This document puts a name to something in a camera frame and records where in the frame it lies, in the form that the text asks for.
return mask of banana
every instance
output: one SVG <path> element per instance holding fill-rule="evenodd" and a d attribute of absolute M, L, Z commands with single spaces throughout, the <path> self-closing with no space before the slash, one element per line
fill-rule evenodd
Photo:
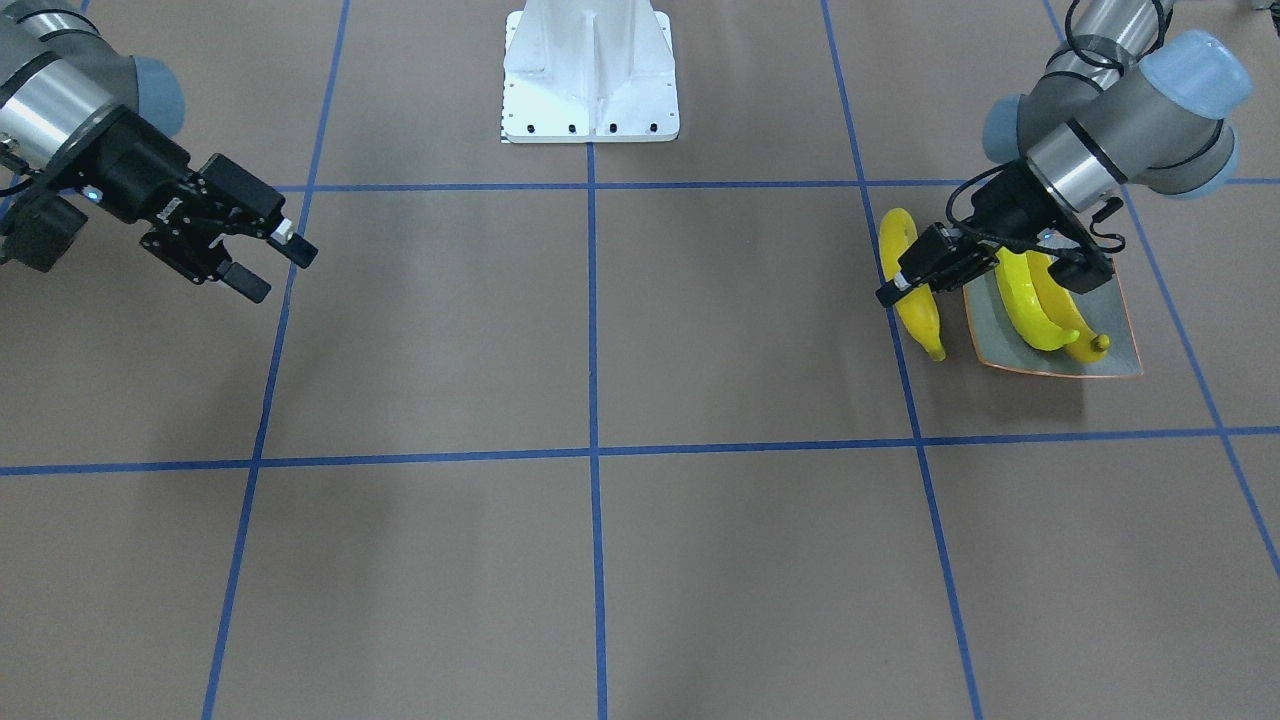
<path fill-rule="evenodd" d="M 1027 256 L 1010 252 L 1001 247 L 996 251 L 1000 264 L 996 265 L 996 284 L 1000 286 L 1000 299 L 1005 301 L 1005 311 L 1012 320 L 1018 334 L 1036 350 L 1060 350 L 1080 337 L 1078 329 L 1065 329 L 1053 323 L 1041 307 L 1032 282 Z"/>
<path fill-rule="evenodd" d="M 881 265 L 884 268 L 884 279 L 892 279 L 902 266 L 899 258 L 906 252 L 908 246 L 915 242 L 915 220 L 901 209 L 893 208 L 881 219 L 879 246 Z M 928 287 L 918 287 L 899 300 L 893 307 L 902 325 L 906 327 L 915 342 L 929 354 L 934 363 L 946 360 L 947 351 L 942 347 L 942 324 L 938 319 L 938 305 L 933 301 L 933 292 Z"/>
<path fill-rule="evenodd" d="M 1036 297 L 1041 301 L 1041 307 L 1053 323 L 1080 331 L 1080 337 L 1075 342 L 1066 343 L 1062 350 L 1080 363 L 1097 363 L 1107 356 L 1111 347 L 1111 338 L 1093 332 L 1093 328 L 1080 316 L 1080 309 L 1075 306 L 1075 299 L 1062 286 L 1053 282 L 1048 274 L 1048 266 L 1053 264 L 1053 258 L 1043 252 L 1028 252 L 1027 265 L 1032 273 L 1032 284 L 1036 286 Z"/>

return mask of gray plate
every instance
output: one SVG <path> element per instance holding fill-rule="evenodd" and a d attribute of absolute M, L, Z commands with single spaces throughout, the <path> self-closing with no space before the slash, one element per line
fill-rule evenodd
<path fill-rule="evenodd" d="M 1097 363 L 1084 364 L 1065 351 L 1044 352 L 1027 345 L 1005 313 L 995 273 L 987 273 L 966 284 L 964 300 L 969 310 L 973 348 L 983 365 L 1060 378 L 1135 378 L 1142 374 L 1142 359 L 1138 357 L 1138 345 L 1133 340 L 1119 273 L 1114 281 L 1093 292 L 1075 296 L 1075 305 L 1089 327 L 1111 336 L 1111 350 Z"/>

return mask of floor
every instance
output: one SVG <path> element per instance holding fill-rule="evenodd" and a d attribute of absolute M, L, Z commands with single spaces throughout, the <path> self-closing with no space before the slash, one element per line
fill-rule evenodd
<path fill-rule="evenodd" d="M 932 364 L 870 234 L 1065 0 L 660 0 L 660 146 L 498 142 L 517 0 L 96 0 L 320 247 L 96 217 L 0 273 L 0 717 L 1280 715 L 1280 42 L 1239 179 L 1115 222 L 1146 373 Z"/>

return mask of toy banana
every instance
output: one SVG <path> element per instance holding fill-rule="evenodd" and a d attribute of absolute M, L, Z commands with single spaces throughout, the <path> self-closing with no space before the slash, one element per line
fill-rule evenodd
<path fill-rule="evenodd" d="M 1025 258 L 1032 274 L 1032 284 L 1036 286 L 1036 297 L 1039 299 L 1041 307 L 1044 309 L 1048 319 L 1062 328 L 1080 331 L 1080 337 L 1062 346 L 1062 350 L 1080 363 L 1097 363 L 1106 357 L 1107 350 L 1111 347 L 1111 338 L 1093 332 L 1093 328 L 1080 315 L 1079 307 L 1075 306 L 1075 299 L 1071 297 L 1071 293 L 1053 282 L 1048 274 L 1048 266 L 1053 264 L 1053 258 L 1043 252 L 1028 252 Z"/>
<path fill-rule="evenodd" d="M 1036 350 L 1060 350 L 1080 337 L 1078 329 L 1065 329 L 1044 314 L 1036 284 L 1032 282 L 1027 256 L 1010 252 L 1001 247 L 996 252 L 1000 264 L 996 265 L 996 284 L 1000 286 L 1000 299 L 1005 301 L 1005 311 L 1012 320 L 1018 334 Z"/>
<path fill-rule="evenodd" d="M 915 237 L 915 220 L 906 210 L 893 208 L 884 214 L 881 220 L 879 246 L 886 281 L 901 270 L 899 258 L 906 252 Z M 924 347 L 929 357 L 934 363 L 946 360 L 947 351 L 942 347 L 942 324 L 938 320 L 938 305 L 933 301 L 933 292 L 928 287 L 918 287 L 893 307 L 908 334 Z"/>

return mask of black cable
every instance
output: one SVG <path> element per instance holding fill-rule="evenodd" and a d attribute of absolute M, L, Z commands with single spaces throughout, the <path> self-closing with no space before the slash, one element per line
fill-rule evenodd
<path fill-rule="evenodd" d="M 1169 26 L 1174 19 L 1172 13 L 1170 13 L 1169 17 L 1165 17 L 1165 4 L 1162 0 L 1151 0 L 1151 4 L 1156 8 L 1156 40 L 1151 44 L 1151 47 L 1148 47 L 1146 51 L 1138 55 L 1139 60 L 1165 46 L 1165 36 L 1169 33 Z M 1089 58 L 1088 55 L 1084 54 L 1084 50 L 1075 40 L 1075 31 L 1071 27 L 1073 18 L 1075 17 L 1075 9 L 1079 5 L 1080 0 L 1071 0 L 1071 5 L 1068 6 L 1066 9 L 1066 19 L 1062 26 L 1062 35 L 1066 36 L 1068 47 L 1071 49 L 1071 53 L 1075 53 L 1075 56 L 1079 58 L 1082 63 L 1103 70 L 1116 70 L 1117 73 L 1124 76 L 1125 68 L 1124 64 L 1120 63 L 1119 60 L 1094 60 L 1093 58 Z"/>
<path fill-rule="evenodd" d="M 28 187 L 31 187 L 31 184 L 33 182 L 36 182 L 36 177 L 35 176 L 27 176 L 27 179 L 19 182 L 18 184 L 15 184 L 13 187 L 6 187 L 4 190 L 0 190 L 0 197 L 12 197 L 14 195 L 18 195 L 19 192 L 22 192 L 22 191 L 27 190 Z"/>
<path fill-rule="evenodd" d="M 1014 238 L 1014 237 L 1001 237 L 998 234 L 993 234 L 993 233 L 989 233 L 989 232 L 986 232 L 986 231 L 980 231 L 980 229 L 970 225 L 968 223 L 968 220 L 961 222 L 961 220 L 956 219 L 956 215 L 955 215 L 955 204 L 956 204 L 956 200 L 960 197 L 960 195 L 963 195 L 964 191 L 966 191 L 970 187 L 978 184 L 983 179 L 989 178 L 991 176 L 995 176 L 995 174 L 1005 170 L 1010 165 L 1012 165 L 1012 163 L 1005 163 L 1004 165 L 996 165 L 995 168 L 984 170 L 984 172 L 974 176 L 973 178 L 969 178 L 965 182 L 960 183 L 960 187 L 955 188 L 955 191 L 951 193 L 951 196 L 947 197 L 947 206 L 946 206 L 947 222 L 951 223 L 956 229 L 959 229 L 960 232 L 963 232 L 963 233 L 965 233 L 965 234 L 968 234 L 970 237 L 975 237 L 978 240 L 984 240 L 987 242 L 998 245 L 1001 247 L 1007 247 L 1007 249 L 1012 250 L 1014 252 L 1028 252 L 1029 251 L 1029 252 L 1042 252 L 1044 255 L 1052 255 L 1053 258 L 1066 258 L 1066 256 L 1069 256 L 1071 254 L 1071 251 L 1066 250 L 1066 249 L 1044 247 L 1043 245 L 1041 245 L 1038 242 L 1034 242 L 1034 241 L 1019 240 L 1019 238 Z"/>
<path fill-rule="evenodd" d="M 1125 245 L 1128 243 L 1128 241 L 1124 238 L 1123 234 L 1120 234 L 1117 232 L 1100 233 L 1098 229 L 1097 229 L 1097 227 L 1098 227 L 1097 222 L 1089 223 L 1089 232 L 1093 234 L 1093 237 L 1102 237 L 1102 238 L 1106 238 L 1106 240 L 1114 240 L 1114 241 L 1116 241 L 1116 243 L 1112 245 L 1111 247 L 1103 247 L 1103 246 L 1098 245 L 1098 250 L 1101 250 L 1102 252 L 1106 252 L 1107 255 L 1114 255 L 1114 254 L 1120 252 L 1121 250 L 1125 249 Z"/>

